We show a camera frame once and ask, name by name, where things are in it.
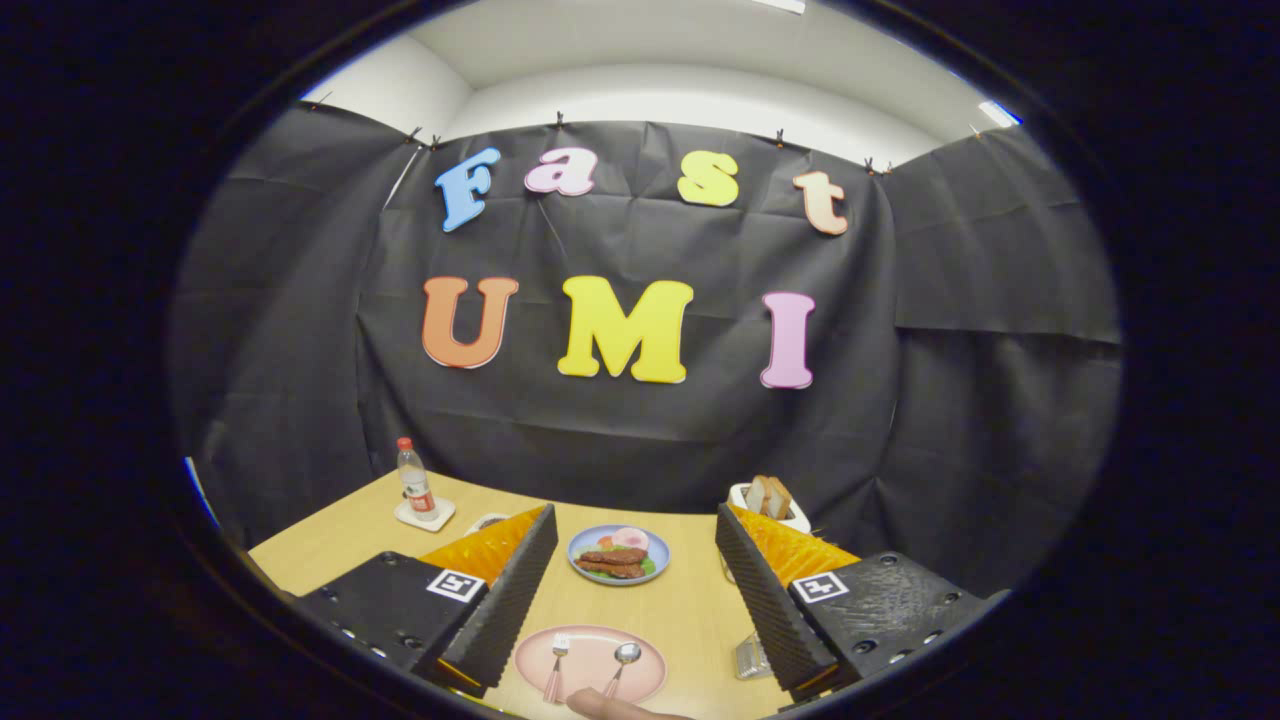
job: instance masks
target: plastic water bottle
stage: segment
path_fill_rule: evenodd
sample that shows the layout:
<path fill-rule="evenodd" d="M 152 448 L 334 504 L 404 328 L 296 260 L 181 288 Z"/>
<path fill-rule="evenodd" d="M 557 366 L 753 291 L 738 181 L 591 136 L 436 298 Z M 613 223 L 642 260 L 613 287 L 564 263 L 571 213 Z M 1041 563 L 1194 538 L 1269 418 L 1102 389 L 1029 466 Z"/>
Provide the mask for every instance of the plastic water bottle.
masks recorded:
<path fill-rule="evenodd" d="M 431 497 L 431 488 L 426 486 L 426 469 L 422 461 L 413 452 L 413 441 L 402 437 L 396 441 L 399 456 L 396 459 L 396 469 L 399 470 L 401 483 L 404 486 L 404 495 L 408 497 L 413 515 L 424 523 L 435 520 L 440 511 L 435 507 L 435 498 Z"/>

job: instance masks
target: foam letter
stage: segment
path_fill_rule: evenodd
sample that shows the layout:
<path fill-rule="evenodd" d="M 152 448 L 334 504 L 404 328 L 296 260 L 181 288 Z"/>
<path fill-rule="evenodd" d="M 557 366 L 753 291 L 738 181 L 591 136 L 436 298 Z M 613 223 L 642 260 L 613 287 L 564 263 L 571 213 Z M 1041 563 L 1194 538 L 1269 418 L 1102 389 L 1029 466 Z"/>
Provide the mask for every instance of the foam letter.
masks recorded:
<path fill-rule="evenodd" d="M 568 159 L 567 163 L 559 160 Z M 525 187 L 534 192 L 558 191 L 561 195 L 586 195 L 595 187 L 591 172 L 595 170 L 595 152 L 585 147 L 561 147 L 548 150 L 538 165 L 525 176 Z"/>
<path fill-rule="evenodd" d="M 804 366 L 804 341 L 805 320 L 815 307 L 813 299 L 795 292 L 771 292 L 763 300 L 773 314 L 773 346 L 760 382 L 773 388 L 809 387 L 813 373 Z"/>
<path fill-rule="evenodd" d="M 849 220 L 837 218 L 836 200 L 845 199 L 845 188 L 831 184 L 827 173 L 806 173 L 796 176 L 791 182 L 804 190 L 804 214 L 809 223 L 827 234 L 840 234 L 849 229 Z"/>
<path fill-rule="evenodd" d="M 675 281 L 657 281 L 645 288 L 630 315 L 613 295 L 609 281 L 576 275 L 564 281 L 564 295 L 573 300 L 568 325 L 568 351 L 556 364 L 564 375 L 595 377 L 600 363 L 591 357 L 591 341 L 600 348 L 604 366 L 614 378 L 622 374 L 636 346 L 640 359 L 631 377 L 646 383 L 680 383 L 680 327 L 694 288 Z"/>
<path fill-rule="evenodd" d="M 724 208 L 737 200 L 737 161 L 723 152 L 694 150 L 680 161 L 685 177 L 676 181 L 676 190 L 685 202 Z"/>
<path fill-rule="evenodd" d="M 486 147 L 435 178 L 435 187 L 444 192 L 444 232 L 457 229 L 484 211 L 484 200 L 476 200 L 471 192 L 489 192 L 493 178 L 484 165 L 492 165 L 500 158 L 497 147 Z"/>
<path fill-rule="evenodd" d="M 445 368 L 479 368 L 502 347 L 502 331 L 507 324 L 507 299 L 520 290 L 511 278 L 485 278 L 476 290 L 484 296 L 480 314 L 480 336 L 471 345 L 453 340 L 453 314 L 458 296 L 467 288 L 462 278 L 431 278 L 422 286 L 426 313 L 422 315 L 422 350 Z"/>

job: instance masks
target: bottle label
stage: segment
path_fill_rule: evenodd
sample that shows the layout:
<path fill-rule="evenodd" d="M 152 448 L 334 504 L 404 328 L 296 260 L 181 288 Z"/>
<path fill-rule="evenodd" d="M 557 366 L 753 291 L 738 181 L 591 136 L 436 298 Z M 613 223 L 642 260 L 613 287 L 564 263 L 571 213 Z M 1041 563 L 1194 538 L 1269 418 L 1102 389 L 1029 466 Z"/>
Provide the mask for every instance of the bottle label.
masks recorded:
<path fill-rule="evenodd" d="M 415 512 L 430 512 L 435 510 L 435 498 L 431 497 L 431 491 L 425 491 L 422 495 L 411 495 L 408 496 L 408 502 Z"/>

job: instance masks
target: bread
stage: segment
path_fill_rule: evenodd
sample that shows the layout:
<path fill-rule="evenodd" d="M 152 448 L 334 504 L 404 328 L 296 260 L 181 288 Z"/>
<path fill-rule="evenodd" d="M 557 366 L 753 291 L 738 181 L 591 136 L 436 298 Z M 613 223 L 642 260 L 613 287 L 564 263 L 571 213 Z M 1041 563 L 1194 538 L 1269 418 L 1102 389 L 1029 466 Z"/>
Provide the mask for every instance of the bread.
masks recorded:
<path fill-rule="evenodd" d="M 756 475 L 746 489 L 746 509 L 774 520 L 786 520 L 791 512 L 791 493 L 777 478 Z"/>

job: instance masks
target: fork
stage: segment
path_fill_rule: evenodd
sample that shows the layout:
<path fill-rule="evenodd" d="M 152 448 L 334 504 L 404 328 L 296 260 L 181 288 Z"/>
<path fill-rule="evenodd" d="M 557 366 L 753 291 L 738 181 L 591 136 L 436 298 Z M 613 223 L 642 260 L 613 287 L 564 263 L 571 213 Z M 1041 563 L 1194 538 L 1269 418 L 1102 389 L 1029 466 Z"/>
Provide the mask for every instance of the fork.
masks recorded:
<path fill-rule="evenodd" d="M 552 667 L 550 678 L 547 678 L 547 687 L 543 688 L 544 702 L 559 702 L 559 661 L 568 655 L 568 635 L 556 633 L 552 638 L 552 652 L 556 655 L 556 666 Z"/>

